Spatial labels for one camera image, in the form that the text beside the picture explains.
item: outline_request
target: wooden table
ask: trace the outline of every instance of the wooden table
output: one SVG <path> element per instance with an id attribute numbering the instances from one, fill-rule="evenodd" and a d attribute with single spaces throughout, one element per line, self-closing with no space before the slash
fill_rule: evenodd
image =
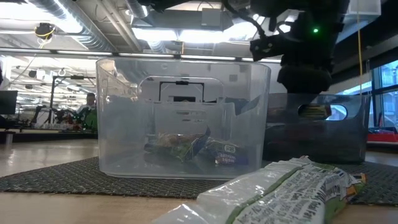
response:
<path id="1" fill-rule="evenodd" d="M 93 157 L 94 140 L 54 141 L 0 147 L 0 176 Z M 367 161 L 398 166 L 398 156 L 371 152 Z M 150 223 L 189 200 L 102 195 L 0 193 L 0 223 Z M 398 208 L 348 205 L 333 223 L 398 223 Z"/>

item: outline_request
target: clear plastic bin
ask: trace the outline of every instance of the clear plastic bin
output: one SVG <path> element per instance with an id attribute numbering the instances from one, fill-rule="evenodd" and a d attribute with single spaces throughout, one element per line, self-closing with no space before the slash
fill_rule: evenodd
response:
<path id="1" fill-rule="evenodd" d="M 104 173 L 231 179 L 260 168 L 269 67 L 116 58 L 99 60 L 97 72 Z"/>
<path id="2" fill-rule="evenodd" d="M 270 94 L 263 158 L 362 162 L 369 107 L 369 95 Z"/>

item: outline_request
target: red object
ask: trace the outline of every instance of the red object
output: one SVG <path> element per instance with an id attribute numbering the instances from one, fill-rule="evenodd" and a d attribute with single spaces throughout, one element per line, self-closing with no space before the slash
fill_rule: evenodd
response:
<path id="1" fill-rule="evenodd" d="M 368 134 L 368 141 L 398 142 L 398 134 Z"/>

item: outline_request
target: ceiling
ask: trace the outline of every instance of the ceiling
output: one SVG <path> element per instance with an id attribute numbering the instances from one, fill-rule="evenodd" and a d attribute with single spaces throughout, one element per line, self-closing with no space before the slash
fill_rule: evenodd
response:
<path id="1" fill-rule="evenodd" d="M 43 40 L 38 39 L 34 34 L 34 29 L 41 22 L 56 25 L 51 41 L 46 42 L 42 46 L 43 49 L 57 50 L 86 51 L 96 49 L 97 46 L 88 47 L 87 44 L 85 45 L 81 41 L 85 36 L 94 33 L 99 36 L 99 40 L 95 40 L 95 43 L 106 43 L 107 49 L 113 49 L 111 51 L 115 52 L 137 52 L 136 48 L 142 49 L 143 52 L 153 52 L 154 47 L 150 46 L 154 42 L 152 40 L 160 38 L 163 39 L 161 44 L 167 53 L 251 57 L 249 41 L 256 36 L 254 26 L 245 24 L 241 19 L 235 18 L 229 12 L 225 11 L 219 0 L 209 2 L 190 1 L 167 9 L 162 14 L 148 9 L 149 15 L 147 17 L 143 19 L 133 18 L 133 20 L 130 16 L 131 13 L 128 11 L 126 0 L 57 0 L 57 2 L 66 4 L 67 9 L 69 9 L 68 14 L 64 15 L 65 20 L 69 21 L 68 24 L 63 24 L 64 21 L 56 17 L 56 15 L 39 9 L 36 5 L 37 3 L 35 3 L 53 1 L 27 0 L 31 4 L 11 3 L 13 1 L 15 2 L 15 0 L 6 2 L 0 0 L 0 9 L 6 9 L 0 13 L 0 47 L 39 48 Z M 118 16 L 113 14 L 112 18 L 107 17 L 106 11 L 100 7 L 99 2 L 104 3 L 109 12 L 111 12 L 111 8 L 115 9 L 118 12 Z M 237 8 L 244 8 L 249 4 L 248 0 L 230 2 Z M 365 11 L 365 8 L 367 9 L 367 7 L 363 6 L 360 11 Z M 376 12 L 364 14 L 361 24 L 366 26 L 375 20 L 379 15 L 377 9 L 375 10 Z M 83 30 L 86 29 L 80 33 L 72 32 L 73 28 L 76 27 L 73 23 L 76 23 L 75 14 L 78 13 L 79 18 L 82 18 L 85 22 Z M 293 13 L 287 11 L 279 19 L 285 20 Z M 267 22 L 263 17 L 256 16 L 253 13 L 250 13 L 250 16 L 257 19 L 258 22 L 263 23 L 263 25 Z M 353 29 L 353 26 L 356 25 L 356 19 L 353 18 L 353 12 L 349 11 L 345 20 L 346 29 L 340 36 L 341 40 L 356 31 L 355 28 Z M 123 25 L 127 25 L 132 38 L 128 34 L 128 31 L 123 29 L 121 22 Z M 146 35 L 140 34 L 140 32 L 148 32 L 148 30 L 154 29 L 163 30 L 164 32 L 154 32 Z M 207 35 L 211 31 L 212 35 L 207 36 L 201 33 L 194 33 L 191 35 L 191 39 L 188 38 L 185 40 L 183 38 L 185 30 L 202 30 L 207 32 Z M 178 39 L 184 39 L 185 42 L 181 44 L 180 42 L 172 41 L 173 37 L 169 40 L 164 40 L 167 39 L 166 36 L 170 35 L 170 31 Z M 11 88 L 19 90 L 20 100 L 24 102 L 31 102 L 32 99 L 39 96 L 41 97 L 40 102 L 46 103 L 49 101 L 49 94 L 51 92 L 52 78 L 45 80 L 31 78 L 29 77 L 30 70 L 39 69 L 45 71 L 47 75 L 57 75 L 62 70 L 66 72 L 65 75 L 95 76 L 95 59 L 48 58 L 23 55 L 8 58 L 8 64 L 12 64 L 11 76 L 9 77 L 10 80 L 13 80 Z M 87 92 L 95 92 L 95 80 L 65 79 L 61 82 L 61 79 L 58 79 L 57 82 L 60 83 L 55 89 L 55 102 L 59 107 L 67 106 L 69 108 L 76 108 L 78 105 L 85 103 Z M 32 89 L 28 90 L 26 85 L 32 85 Z M 75 88 L 78 91 L 71 90 L 70 86 L 77 85 L 84 87 Z"/>

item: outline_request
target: person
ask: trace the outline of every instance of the person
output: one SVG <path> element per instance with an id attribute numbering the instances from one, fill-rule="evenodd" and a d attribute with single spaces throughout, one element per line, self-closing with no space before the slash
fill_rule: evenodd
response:
<path id="1" fill-rule="evenodd" d="M 85 105 L 81 105 L 79 109 L 77 109 L 77 113 L 80 113 L 84 108 L 89 108 L 91 110 L 96 109 L 94 93 L 87 93 L 86 101 L 87 103 Z"/>

